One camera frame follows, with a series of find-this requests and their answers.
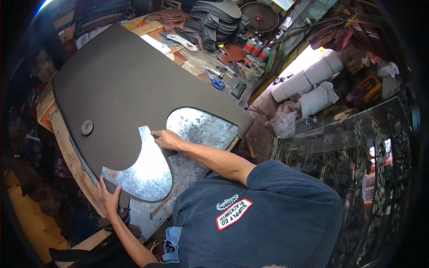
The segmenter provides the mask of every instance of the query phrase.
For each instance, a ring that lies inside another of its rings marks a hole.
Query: circular saw blade
[[[266,4],[258,2],[247,3],[241,7],[241,11],[242,14],[249,17],[249,24],[247,25],[249,30],[264,33],[278,26],[278,14]]]

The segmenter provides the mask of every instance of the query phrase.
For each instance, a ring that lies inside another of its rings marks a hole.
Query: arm
[[[103,177],[100,176],[100,183],[97,182],[97,193],[106,206],[107,217],[125,250],[139,267],[142,268],[149,263],[158,263],[157,258],[134,237],[119,217],[118,200],[121,189],[122,187],[118,186],[115,193],[110,194],[104,184]]]
[[[230,152],[182,140],[171,130],[152,131],[159,136],[155,142],[162,148],[181,152],[209,167],[220,176],[246,186],[247,177],[255,167],[246,159]]]

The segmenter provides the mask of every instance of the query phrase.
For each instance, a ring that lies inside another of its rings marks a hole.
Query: white roll
[[[282,102],[305,89],[328,79],[343,70],[341,56],[338,52],[329,51],[318,62],[304,71],[285,80],[279,87],[272,89],[271,94],[277,102]]]

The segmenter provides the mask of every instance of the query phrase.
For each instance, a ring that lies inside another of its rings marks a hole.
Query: plastic bottle
[[[305,131],[309,131],[311,129],[314,129],[316,126],[316,123],[318,122],[317,117],[308,117],[304,116],[301,119],[298,119],[295,121],[296,126],[296,132],[297,133],[304,133]]]
[[[255,45],[256,45],[255,38],[249,39],[244,45],[243,50],[246,51],[247,53],[250,53],[252,49],[255,47]]]
[[[268,56],[269,56],[270,52],[271,52],[270,48],[264,48],[261,51],[261,54],[259,54],[258,60],[262,61],[262,62],[266,61],[268,59]]]
[[[259,53],[261,53],[261,50],[263,47],[264,45],[262,44],[261,41],[259,41],[259,43],[257,43],[255,47],[252,49],[252,52],[250,52],[250,55],[252,55],[253,57],[257,57]]]

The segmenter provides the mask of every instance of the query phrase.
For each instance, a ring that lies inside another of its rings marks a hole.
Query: hand
[[[159,147],[168,150],[180,150],[180,145],[183,144],[184,140],[180,139],[179,136],[171,130],[152,131],[151,135],[159,136],[161,139],[155,139],[155,143]]]
[[[115,193],[111,194],[107,190],[102,176],[100,176],[100,182],[97,182],[97,193],[106,207],[107,218],[109,219],[110,223],[112,223],[112,221],[115,220],[118,216],[118,202],[121,189],[122,186],[119,185],[116,187]]]

